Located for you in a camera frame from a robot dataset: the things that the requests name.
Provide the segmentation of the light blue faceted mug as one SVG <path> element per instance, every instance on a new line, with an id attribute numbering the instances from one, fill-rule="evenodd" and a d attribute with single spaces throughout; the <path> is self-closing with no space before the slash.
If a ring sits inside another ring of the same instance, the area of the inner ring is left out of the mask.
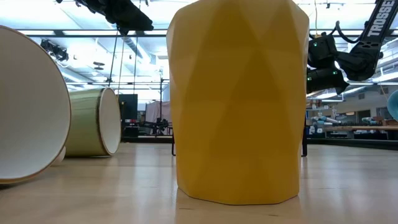
<path id="1" fill-rule="evenodd" d="M 398 121 L 398 90 L 393 92 L 388 98 L 387 109 L 392 118 Z"/>

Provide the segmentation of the yellow faceted mug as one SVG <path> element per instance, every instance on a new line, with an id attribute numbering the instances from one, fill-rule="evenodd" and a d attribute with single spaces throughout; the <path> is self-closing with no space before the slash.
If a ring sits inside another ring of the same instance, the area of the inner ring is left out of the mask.
<path id="1" fill-rule="evenodd" d="M 167 31 L 177 184 L 228 205 L 300 191 L 309 19 L 294 0 L 197 0 Z"/>

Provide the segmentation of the green mug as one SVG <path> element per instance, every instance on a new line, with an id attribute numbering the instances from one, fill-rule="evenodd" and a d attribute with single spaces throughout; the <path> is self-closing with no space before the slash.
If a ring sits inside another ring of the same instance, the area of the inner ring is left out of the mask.
<path id="1" fill-rule="evenodd" d="M 121 114 L 112 88 L 70 92 L 72 121 L 67 157 L 113 156 L 121 142 Z"/>

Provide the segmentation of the teal striped mug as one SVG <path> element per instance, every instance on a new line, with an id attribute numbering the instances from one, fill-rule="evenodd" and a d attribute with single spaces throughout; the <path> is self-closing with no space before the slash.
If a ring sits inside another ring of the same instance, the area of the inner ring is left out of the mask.
<path id="1" fill-rule="evenodd" d="M 62 154 L 72 112 L 66 83 L 34 40 L 0 25 L 0 185 L 27 181 Z"/>

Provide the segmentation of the wooden workbench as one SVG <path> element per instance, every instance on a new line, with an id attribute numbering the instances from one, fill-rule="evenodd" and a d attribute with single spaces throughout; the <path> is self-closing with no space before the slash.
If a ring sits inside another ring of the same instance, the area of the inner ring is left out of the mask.
<path id="1" fill-rule="evenodd" d="M 313 117 L 306 127 L 312 139 L 370 139 L 398 141 L 398 121 L 379 116 L 364 117 L 358 122 Z"/>

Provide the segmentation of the black stand pole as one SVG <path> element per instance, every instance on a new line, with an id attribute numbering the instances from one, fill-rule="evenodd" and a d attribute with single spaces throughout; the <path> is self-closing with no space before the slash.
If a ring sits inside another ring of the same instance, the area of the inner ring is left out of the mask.
<path id="1" fill-rule="evenodd" d="M 163 84 L 164 79 L 161 77 L 160 78 L 160 101 L 159 101 L 159 119 L 162 120 L 162 84 Z"/>

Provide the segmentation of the black background equipment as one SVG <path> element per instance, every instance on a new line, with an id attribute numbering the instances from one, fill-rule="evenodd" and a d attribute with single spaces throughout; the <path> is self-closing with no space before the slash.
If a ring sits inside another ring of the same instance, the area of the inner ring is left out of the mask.
<path id="1" fill-rule="evenodd" d="M 149 134 L 151 135 L 163 136 L 164 131 L 169 127 L 169 122 L 166 119 L 157 118 L 156 122 L 143 121 L 140 127 L 149 128 Z"/>

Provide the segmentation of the black overhead frame bar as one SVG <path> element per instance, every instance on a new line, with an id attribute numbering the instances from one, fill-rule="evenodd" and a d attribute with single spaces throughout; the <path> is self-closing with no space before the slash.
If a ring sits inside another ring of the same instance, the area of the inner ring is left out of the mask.
<path id="1" fill-rule="evenodd" d="M 17 31 L 31 36 L 31 37 L 114 37 L 121 36 L 121 33 L 117 30 L 110 29 L 92 29 L 92 30 L 84 30 L 84 29 L 18 29 Z M 321 29 L 318 30 L 318 33 L 331 33 L 332 30 Z M 343 29 L 343 34 L 349 38 L 357 38 L 362 33 L 362 30 L 359 29 Z M 152 31 L 129 31 L 129 37 L 165 37 L 167 34 L 166 29 L 156 29 Z M 386 37 L 398 37 L 398 29 L 390 29 L 387 31 Z"/>

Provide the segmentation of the black table edge rail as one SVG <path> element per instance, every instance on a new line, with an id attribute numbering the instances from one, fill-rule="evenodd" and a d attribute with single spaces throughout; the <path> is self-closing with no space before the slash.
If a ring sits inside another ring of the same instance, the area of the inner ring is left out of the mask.
<path id="1" fill-rule="evenodd" d="M 172 144 L 172 137 L 122 137 L 121 142 L 151 143 L 151 144 Z M 332 145 L 344 147 L 362 147 L 370 149 L 385 149 L 398 151 L 398 141 L 373 140 L 373 139 L 312 139 L 307 138 L 307 144 Z"/>

